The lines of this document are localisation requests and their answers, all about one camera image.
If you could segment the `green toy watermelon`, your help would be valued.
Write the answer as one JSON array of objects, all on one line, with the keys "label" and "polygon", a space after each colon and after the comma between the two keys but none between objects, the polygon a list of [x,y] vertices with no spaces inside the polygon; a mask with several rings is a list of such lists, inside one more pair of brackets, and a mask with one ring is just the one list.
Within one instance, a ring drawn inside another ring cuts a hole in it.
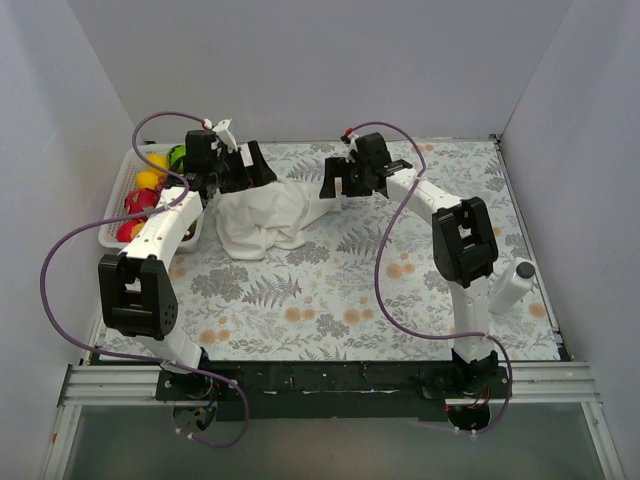
[{"label": "green toy watermelon", "polygon": [[184,158],[186,157],[186,146],[179,144],[172,147],[166,154],[169,169],[173,172],[184,173]]}]

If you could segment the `white plastic fruit basket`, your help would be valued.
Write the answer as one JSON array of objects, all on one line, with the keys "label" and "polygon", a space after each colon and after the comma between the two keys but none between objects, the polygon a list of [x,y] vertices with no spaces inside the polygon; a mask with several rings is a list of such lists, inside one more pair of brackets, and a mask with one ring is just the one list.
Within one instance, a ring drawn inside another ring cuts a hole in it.
[{"label": "white plastic fruit basket", "polygon": [[[115,180],[114,187],[111,192],[110,199],[108,201],[104,218],[114,218],[127,215],[124,211],[124,200],[126,196],[135,189],[136,175],[140,171],[149,171],[148,164],[141,159],[133,149],[130,149],[124,156],[117,178]],[[180,243],[177,252],[188,253],[194,252],[197,247],[197,243],[202,231],[204,214],[200,216],[191,224],[189,233],[183,238]],[[123,221],[102,225],[99,228],[98,241],[107,249],[120,250],[125,247],[125,243],[121,243],[117,240],[116,235]]]}]

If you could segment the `yellow toy lemon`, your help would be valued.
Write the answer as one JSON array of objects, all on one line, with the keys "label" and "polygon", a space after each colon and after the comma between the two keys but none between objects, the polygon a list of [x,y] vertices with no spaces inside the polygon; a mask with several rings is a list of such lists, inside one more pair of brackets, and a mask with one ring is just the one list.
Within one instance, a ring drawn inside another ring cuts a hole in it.
[{"label": "yellow toy lemon", "polygon": [[164,176],[169,170],[167,159],[163,155],[149,154],[146,156],[148,170],[156,176]]},{"label": "yellow toy lemon", "polygon": [[136,186],[138,189],[154,190],[159,184],[159,176],[151,171],[140,171],[136,175]]}]

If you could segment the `yellow toy lemon upper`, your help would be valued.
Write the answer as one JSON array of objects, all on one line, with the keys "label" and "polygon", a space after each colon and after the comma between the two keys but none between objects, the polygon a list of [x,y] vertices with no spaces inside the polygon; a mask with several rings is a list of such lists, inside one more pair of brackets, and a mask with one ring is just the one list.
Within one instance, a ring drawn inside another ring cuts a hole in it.
[{"label": "yellow toy lemon upper", "polygon": [[164,176],[169,170],[167,159],[163,155],[149,154],[146,156],[148,170],[156,176]]}]

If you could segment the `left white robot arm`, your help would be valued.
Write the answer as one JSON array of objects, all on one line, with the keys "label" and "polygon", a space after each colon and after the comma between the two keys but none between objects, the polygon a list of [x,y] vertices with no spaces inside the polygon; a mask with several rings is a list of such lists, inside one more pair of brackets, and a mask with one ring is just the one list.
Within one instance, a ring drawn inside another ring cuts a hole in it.
[{"label": "left white robot arm", "polygon": [[134,338],[170,370],[180,372],[180,390],[200,400],[211,392],[213,377],[199,366],[203,350],[179,325],[171,261],[215,193],[262,187],[277,176],[257,141],[237,145],[220,127],[186,134],[180,174],[167,179],[161,191],[158,205],[164,211],[149,215],[121,252],[104,255],[98,277],[106,327]]}]

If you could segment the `red toy dragon fruit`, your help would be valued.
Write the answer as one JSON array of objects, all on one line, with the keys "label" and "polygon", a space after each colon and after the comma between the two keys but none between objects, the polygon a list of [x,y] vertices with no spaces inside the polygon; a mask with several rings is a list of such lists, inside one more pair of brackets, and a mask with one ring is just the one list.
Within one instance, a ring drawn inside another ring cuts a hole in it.
[{"label": "red toy dragon fruit", "polygon": [[148,218],[148,212],[156,207],[157,202],[158,197],[154,190],[148,188],[135,189],[126,196],[124,211],[129,215],[143,213],[139,220],[145,221]]}]

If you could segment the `red yellow toy mango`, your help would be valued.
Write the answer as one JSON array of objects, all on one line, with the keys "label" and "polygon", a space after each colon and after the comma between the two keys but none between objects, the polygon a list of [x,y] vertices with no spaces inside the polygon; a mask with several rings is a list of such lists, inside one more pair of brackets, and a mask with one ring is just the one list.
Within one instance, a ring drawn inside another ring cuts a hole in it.
[{"label": "red yellow toy mango", "polygon": [[144,227],[145,222],[139,220],[130,220],[123,223],[117,231],[116,238],[121,243],[131,242]]}]

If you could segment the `white t-shirt with flower print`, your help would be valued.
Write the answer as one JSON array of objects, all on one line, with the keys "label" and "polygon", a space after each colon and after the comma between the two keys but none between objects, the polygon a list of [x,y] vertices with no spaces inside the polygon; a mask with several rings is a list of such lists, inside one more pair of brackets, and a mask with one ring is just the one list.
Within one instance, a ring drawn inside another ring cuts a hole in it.
[{"label": "white t-shirt with flower print", "polygon": [[339,199],[320,197],[317,184],[278,179],[263,187],[219,195],[214,213],[227,255],[234,260],[261,260],[273,247],[301,247],[307,226],[340,209]]}]

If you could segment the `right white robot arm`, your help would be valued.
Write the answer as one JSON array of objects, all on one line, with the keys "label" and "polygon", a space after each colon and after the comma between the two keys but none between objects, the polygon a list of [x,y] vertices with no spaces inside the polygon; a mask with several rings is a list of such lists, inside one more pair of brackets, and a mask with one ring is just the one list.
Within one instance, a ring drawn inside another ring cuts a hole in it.
[{"label": "right white robot arm", "polygon": [[440,386],[475,397],[498,369],[489,338],[489,277],[498,247],[484,201],[462,199],[428,181],[405,160],[392,160],[383,136],[348,130],[344,157],[330,157],[320,196],[365,197],[379,193],[408,209],[432,229],[433,260],[448,284],[454,312],[452,361]]}]

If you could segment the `yellow toy lemon lower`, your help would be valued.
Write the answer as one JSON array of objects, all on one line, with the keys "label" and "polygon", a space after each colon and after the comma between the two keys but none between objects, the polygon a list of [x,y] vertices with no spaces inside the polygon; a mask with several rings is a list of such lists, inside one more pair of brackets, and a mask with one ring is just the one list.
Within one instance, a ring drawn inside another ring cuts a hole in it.
[{"label": "yellow toy lemon lower", "polygon": [[138,189],[154,190],[159,184],[159,176],[151,171],[140,171],[136,175],[136,186]]}]

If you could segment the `purple toy grape bunch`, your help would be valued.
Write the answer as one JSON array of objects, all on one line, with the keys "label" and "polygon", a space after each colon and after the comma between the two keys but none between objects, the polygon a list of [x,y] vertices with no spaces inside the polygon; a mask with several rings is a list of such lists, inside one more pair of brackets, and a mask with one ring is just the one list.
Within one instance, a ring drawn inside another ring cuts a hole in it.
[{"label": "purple toy grape bunch", "polygon": [[153,188],[153,191],[157,198],[161,196],[161,193],[165,188],[167,181],[169,180],[171,180],[171,177],[168,175],[159,175],[156,177],[156,183]]}]

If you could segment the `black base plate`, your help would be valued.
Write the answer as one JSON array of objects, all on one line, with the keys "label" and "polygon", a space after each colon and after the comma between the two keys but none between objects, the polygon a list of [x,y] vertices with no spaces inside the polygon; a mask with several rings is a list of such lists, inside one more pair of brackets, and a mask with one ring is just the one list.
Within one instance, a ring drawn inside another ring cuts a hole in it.
[{"label": "black base plate", "polygon": [[416,418],[447,420],[448,399],[507,394],[507,371],[466,377],[451,361],[211,361],[202,373],[162,369],[155,397],[211,405],[218,421]]}]

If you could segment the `aluminium frame rail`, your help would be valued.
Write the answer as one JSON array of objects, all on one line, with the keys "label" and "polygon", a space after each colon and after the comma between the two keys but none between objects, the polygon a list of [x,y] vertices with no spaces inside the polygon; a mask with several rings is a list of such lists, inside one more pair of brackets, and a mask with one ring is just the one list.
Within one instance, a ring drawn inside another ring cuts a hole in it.
[{"label": "aluminium frame rail", "polygon": [[[60,406],[140,406],[155,398],[161,369],[155,365],[72,366]],[[582,362],[516,362],[513,403],[591,403],[601,400],[590,367]]]}]

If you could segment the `white bottle with black cap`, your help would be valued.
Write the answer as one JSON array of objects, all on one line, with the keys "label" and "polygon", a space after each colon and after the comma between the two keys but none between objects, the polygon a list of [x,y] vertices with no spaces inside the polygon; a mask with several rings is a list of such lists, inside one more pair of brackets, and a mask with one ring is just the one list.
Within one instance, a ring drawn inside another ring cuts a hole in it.
[{"label": "white bottle with black cap", "polygon": [[535,275],[536,266],[533,262],[514,258],[494,283],[489,311],[495,315],[505,314],[531,290]]}]

